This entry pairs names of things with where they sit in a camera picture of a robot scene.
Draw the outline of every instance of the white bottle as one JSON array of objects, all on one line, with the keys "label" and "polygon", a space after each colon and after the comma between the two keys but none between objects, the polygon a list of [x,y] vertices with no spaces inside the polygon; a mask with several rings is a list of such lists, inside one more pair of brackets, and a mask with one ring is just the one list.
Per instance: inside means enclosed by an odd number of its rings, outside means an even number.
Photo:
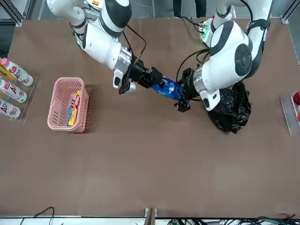
[{"label": "white bottle", "polygon": [[25,102],[27,94],[13,85],[11,82],[5,81],[0,78],[0,90],[18,102]]},{"label": "white bottle", "polygon": [[3,99],[0,99],[0,113],[12,119],[18,119],[21,115],[21,110]]},{"label": "white bottle", "polygon": [[4,66],[18,81],[25,86],[30,86],[33,83],[33,78],[25,70],[19,67],[17,64],[9,61],[6,58],[1,59],[1,65]]}]

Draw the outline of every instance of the wire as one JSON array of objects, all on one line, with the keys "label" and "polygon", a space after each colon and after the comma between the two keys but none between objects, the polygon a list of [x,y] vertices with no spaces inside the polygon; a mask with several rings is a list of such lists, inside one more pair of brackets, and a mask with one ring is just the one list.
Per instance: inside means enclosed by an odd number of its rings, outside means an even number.
[{"label": "wire", "polygon": [[197,55],[196,55],[196,60],[199,62],[199,63],[201,63],[202,65],[205,63],[205,59],[206,59],[206,57],[210,54],[209,52],[208,53],[206,53],[206,55],[204,56],[204,58],[203,58],[203,60],[200,60],[199,59],[199,56],[201,55],[202,53],[198,53]]},{"label": "wire", "polygon": [[187,219],[185,219],[185,221],[186,221],[186,224],[188,223],[189,225],[192,225],[192,223],[189,222]]},{"label": "wire", "polygon": [[[194,53],[192,53],[192,54],[190,54],[189,56],[187,56],[184,60],[183,60],[183,62],[180,64],[180,66],[179,66],[179,68],[178,68],[178,70],[177,70],[177,73],[176,73],[176,83],[178,82],[178,75],[179,75],[179,71],[180,71],[180,69],[181,69],[181,67],[183,66],[183,64],[189,59],[189,58],[191,58],[193,55],[196,55],[196,54],[202,54],[202,53],[207,53],[207,52],[210,52],[210,49],[209,48],[205,48],[205,49],[201,49],[201,50],[199,50],[199,51],[197,51],[197,52],[194,52]],[[202,102],[202,100],[201,99],[195,99],[195,98],[192,98],[192,99],[190,99],[191,101],[196,101],[196,102]]]},{"label": "wire", "polygon": [[173,222],[173,220],[175,220],[175,219],[171,219],[168,223],[167,223],[167,225],[170,225],[172,222]]},{"label": "wire", "polygon": [[[206,54],[206,55],[208,55],[208,54]],[[205,58],[205,57],[204,57]],[[203,60],[204,61],[204,60]],[[229,220],[227,220],[227,222],[228,222]],[[230,223],[228,223],[227,225],[230,225],[230,224],[232,224],[233,223],[233,221],[234,221],[234,219],[230,222]]]},{"label": "wire", "polygon": [[142,39],[143,42],[145,43],[144,48],[142,49],[142,51],[141,51],[139,57],[137,57],[136,60],[135,60],[135,62],[134,62],[134,64],[136,64],[136,63],[138,62],[138,60],[140,59],[140,57],[142,56],[143,52],[145,51],[145,48],[146,48],[146,46],[147,46],[147,42],[146,42],[146,40],[145,40],[141,35],[139,35],[139,34],[138,34],[134,29],[132,29],[128,24],[127,24],[126,26],[127,26],[129,29],[131,29],[131,31],[134,32],[134,33],[135,33],[140,39]]},{"label": "wire", "polygon": [[186,19],[186,20],[189,21],[191,24],[196,25],[196,26],[200,26],[199,24],[204,22],[204,21],[202,21],[202,22],[196,23],[196,22],[194,22],[193,20],[187,18],[186,16],[180,16],[180,18],[181,18],[181,19]]},{"label": "wire", "polygon": [[181,69],[181,67],[183,66],[183,64],[189,59],[189,58],[191,58],[193,55],[196,55],[196,54],[198,54],[198,53],[208,53],[210,51],[210,49],[209,48],[205,48],[205,49],[201,49],[201,50],[199,50],[199,51],[197,51],[197,52],[194,52],[194,53],[192,53],[192,54],[190,54],[189,56],[187,56],[184,60],[183,60],[183,62],[180,64],[180,66],[179,66],[179,68],[178,68],[178,70],[177,70],[177,74],[176,74],[176,82],[178,82],[178,75],[179,75],[179,71],[180,71],[180,69]]},{"label": "wire", "polygon": [[20,225],[22,225],[22,224],[23,224],[24,220],[25,220],[25,218],[23,218],[23,219],[22,219],[22,221],[20,222]]},{"label": "wire", "polygon": [[247,2],[245,2],[245,0],[240,0],[240,1],[241,1],[242,3],[244,3],[244,5],[248,8],[249,13],[250,13],[250,22],[252,22],[252,21],[253,21],[253,13],[252,13],[252,10],[251,10],[250,6],[248,5]]},{"label": "wire", "polygon": [[139,19],[146,19],[146,18],[149,18],[149,17],[152,15],[152,12],[153,12],[152,7],[150,7],[150,6],[141,6],[141,5],[139,5],[139,4],[136,3],[136,0],[135,0],[135,4],[136,4],[138,7],[141,7],[141,8],[150,8],[150,9],[151,9],[151,12],[150,12],[150,14],[149,14],[148,16],[146,16],[146,17],[139,17]]},{"label": "wire", "polygon": [[95,21],[95,20],[93,20],[93,18],[90,18],[90,17],[87,17],[87,19],[88,19],[88,20],[92,20],[93,22]]},{"label": "wire", "polygon": [[52,206],[50,206],[50,207],[48,207],[47,209],[45,209],[44,211],[41,211],[41,212],[39,212],[38,214],[34,215],[33,218],[37,218],[39,215],[41,215],[41,214],[47,212],[49,209],[52,209],[52,210],[53,210],[52,216],[51,216],[50,221],[49,221],[49,225],[51,225],[51,221],[52,221],[52,219],[54,218],[54,207],[52,207]]},{"label": "wire", "polygon": [[195,28],[195,30],[196,30],[198,33],[204,33],[204,32],[202,32],[202,31],[199,31],[199,30],[196,28],[195,23],[194,23],[192,17],[191,17],[191,23],[192,23],[193,27]]},{"label": "wire", "polygon": [[210,52],[206,53],[206,55],[203,58],[203,62],[205,61],[206,57],[210,54]]},{"label": "wire", "polygon": [[124,38],[125,38],[125,39],[126,39],[126,41],[127,41],[127,44],[128,44],[128,46],[129,46],[129,49],[130,49],[130,51],[131,51],[132,55],[134,56],[134,53],[133,53],[132,47],[131,47],[131,45],[130,45],[130,43],[129,43],[129,41],[128,41],[128,39],[127,39],[126,35],[125,35],[125,32],[123,32],[123,35],[124,35]]}]

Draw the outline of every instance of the pink basket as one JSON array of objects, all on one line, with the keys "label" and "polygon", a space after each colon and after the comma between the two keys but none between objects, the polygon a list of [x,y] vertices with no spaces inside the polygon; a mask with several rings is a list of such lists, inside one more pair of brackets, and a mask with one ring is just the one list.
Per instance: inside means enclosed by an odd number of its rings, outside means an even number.
[{"label": "pink basket", "polygon": [[[75,103],[77,91],[81,90],[81,99],[77,119],[73,126],[67,126],[68,109]],[[61,77],[53,88],[52,100],[48,114],[48,126],[52,130],[66,130],[81,133],[85,129],[88,111],[89,95],[84,88],[84,82],[78,77]]]}]

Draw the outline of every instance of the black plastic bag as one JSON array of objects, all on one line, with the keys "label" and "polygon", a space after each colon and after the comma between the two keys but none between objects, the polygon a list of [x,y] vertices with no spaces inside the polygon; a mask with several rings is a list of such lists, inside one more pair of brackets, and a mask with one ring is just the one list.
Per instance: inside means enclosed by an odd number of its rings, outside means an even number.
[{"label": "black plastic bag", "polygon": [[219,104],[208,112],[211,121],[224,132],[237,133],[248,122],[251,114],[249,91],[242,81],[235,85],[220,89]]}]

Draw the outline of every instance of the yellow snack package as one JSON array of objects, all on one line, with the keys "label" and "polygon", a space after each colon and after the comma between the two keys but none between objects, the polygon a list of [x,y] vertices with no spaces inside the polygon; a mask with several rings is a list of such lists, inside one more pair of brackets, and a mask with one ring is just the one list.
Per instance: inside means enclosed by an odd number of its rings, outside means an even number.
[{"label": "yellow snack package", "polygon": [[0,73],[3,74],[9,80],[15,80],[15,76],[13,76],[10,72],[8,72],[5,67],[0,64]]},{"label": "yellow snack package", "polygon": [[73,111],[72,111],[70,121],[69,121],[69,124],[68,124],[69,126],[73,126],[76,123],[77,113],[78,113],[78,109],[79,109],[79,105],[80,105],[80,95],[81,95],[81,91],[78,90],[76,98],[75,98]]}]

